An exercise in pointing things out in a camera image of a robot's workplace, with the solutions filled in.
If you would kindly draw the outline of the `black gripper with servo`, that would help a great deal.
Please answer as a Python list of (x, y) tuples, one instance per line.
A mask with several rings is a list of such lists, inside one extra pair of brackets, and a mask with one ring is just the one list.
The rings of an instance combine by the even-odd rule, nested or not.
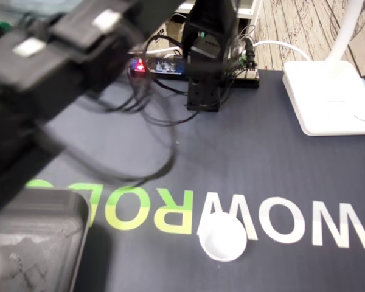
[(63, 151), (64, 145), (48, 133), (47, 127), (36, 123), (26, 143), (0, 169), (0, 211)]

